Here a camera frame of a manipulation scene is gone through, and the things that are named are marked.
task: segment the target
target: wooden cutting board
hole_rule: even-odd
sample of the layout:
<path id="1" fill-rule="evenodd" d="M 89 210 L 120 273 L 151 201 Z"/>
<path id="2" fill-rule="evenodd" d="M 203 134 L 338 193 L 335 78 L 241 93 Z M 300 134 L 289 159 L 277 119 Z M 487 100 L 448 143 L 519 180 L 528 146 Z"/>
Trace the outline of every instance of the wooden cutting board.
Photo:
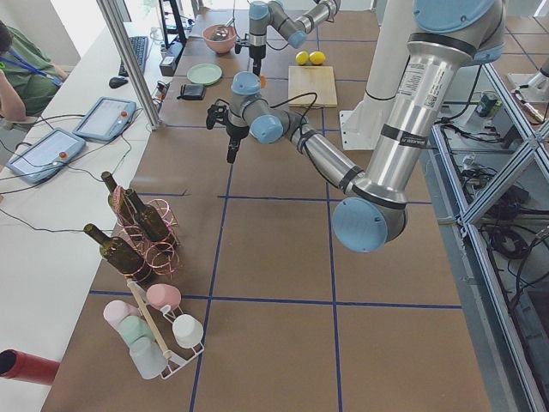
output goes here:
<path id="1" fill-rule="evenodd" d="M 315 107 L 337 107 L 334 68 L 332 66 L 290 66 L 288 68 L 288 99 L 299 94 L 318 94 Z M 300 97 L 289 106 L 308 106 L 313 96 Z"/>

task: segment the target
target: keyboard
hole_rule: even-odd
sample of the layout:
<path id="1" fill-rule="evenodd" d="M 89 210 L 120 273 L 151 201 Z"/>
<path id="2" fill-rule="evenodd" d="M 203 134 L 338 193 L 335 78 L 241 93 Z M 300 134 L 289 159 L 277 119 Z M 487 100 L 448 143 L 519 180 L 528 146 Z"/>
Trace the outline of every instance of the keyboard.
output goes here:
<path id="1" fill-rule="evenodd" d="M 131 47 L 134 49 L 136 54 L 137 62 L 139 63 L 139 69 L 141 72 L 145 71 L 145 62 L 147 61 L 147 46 L 148 46 L 148 37 L 147 36 L 135 36 L 129 38 Z M 128 77 L 128 71 L 124 67 L 122 60 L 120 61 L 120 69 L 118 69 L 118 75 Z"/>

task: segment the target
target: plate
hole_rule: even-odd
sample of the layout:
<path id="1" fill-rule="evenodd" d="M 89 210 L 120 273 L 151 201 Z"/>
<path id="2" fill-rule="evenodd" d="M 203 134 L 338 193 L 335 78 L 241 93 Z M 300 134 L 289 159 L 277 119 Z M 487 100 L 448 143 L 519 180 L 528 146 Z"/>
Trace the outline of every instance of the plate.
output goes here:
<path id="1" fill-rule="evenodd" d="M 193 83 L 209 86 L 221 79 L 222 74 L 221 67 L 217 64 L 203 63 L 192 66 L 187 72 L 187 78 Z"/>

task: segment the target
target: dark glass bottle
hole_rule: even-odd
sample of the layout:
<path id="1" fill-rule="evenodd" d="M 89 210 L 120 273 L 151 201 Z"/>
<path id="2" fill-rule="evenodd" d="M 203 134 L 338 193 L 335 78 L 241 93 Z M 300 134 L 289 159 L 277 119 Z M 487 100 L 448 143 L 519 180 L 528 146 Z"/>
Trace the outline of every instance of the dark glass bottle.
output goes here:
<path id="1" fill-rule="evenodd" d="M 114 200 L 113 200 L 113 193 L 118 187 L 118 184 L 114 177 L 112 176 L 111 172 L 103 172 L 101 174 L 101 180 L 106 185 L 106 188 L 109 190 L 109 196 L 107 198 L 107 202 L 109 203 L 109 206 L 111 206 L 111 209 L 117 213 L 117 210 L 114 207 Z M 134 221 L 134 208 L 131 205 L 131 203 L 126 198 L 125 190 L 124 188 L 121 190 L 121 196 L 120 196 L 120 206 L 118 208 L 118 213 L 120 215 L 120 220 L 122 224 L 124 224 L 124 228 L 126 230 L 126 233 L 130 236 L 131 241 L 134 245 L 139 244 L 142 241 L 142 232 L 138 227 L 135 227 L 136 224 Z"/>
<path id="2" fill-rule="evenodd" d="M 101 256 L 126 279 L 147 285 L 156 277 L 153 269 L 145 263 L 145 259 L 124 239 L 118 236 L 109 237 L 92 223 L 84 227 L 84 233 L 100 244 Z"/>
<path id="3" fill-rule="evenodd" d="M 175 249 L 178 245 L 177 241 L 172 232 L 170 232 L 170 229 L 168 229 L 166 223 L 162 220 L 158 210 L 150 204 L 143 203 L 133 189 L 126 190 L 126 197 L 130 200 L 136 210 L 134 213 L 134 220 L 141 226 L 148 239 L 151 242 L 167 243 Z M 166 250 L 170 247 L 168 245 L 159 244 L 158 248 Z"/>

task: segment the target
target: yellow lemon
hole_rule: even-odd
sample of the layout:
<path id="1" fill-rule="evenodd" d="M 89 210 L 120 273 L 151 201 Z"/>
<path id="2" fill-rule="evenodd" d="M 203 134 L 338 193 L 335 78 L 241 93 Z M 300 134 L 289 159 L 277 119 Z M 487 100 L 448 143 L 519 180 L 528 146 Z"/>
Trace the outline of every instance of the yellow lemon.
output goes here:
<path id="1" fill-rule="evenodd" d="M 326 56 L 321 51 L 314 51 L 309 55 L 309 60 L 313 64 L 322 64 L 326 60 Z"/>
<path id="2" fill-rule="evenodd" d="M 309 53 L 306 51 L 300 51 L 298 54 L 295 55 L 295 63 L 299 64 L 300 66 L 307 64 L 308 61 Z"/>

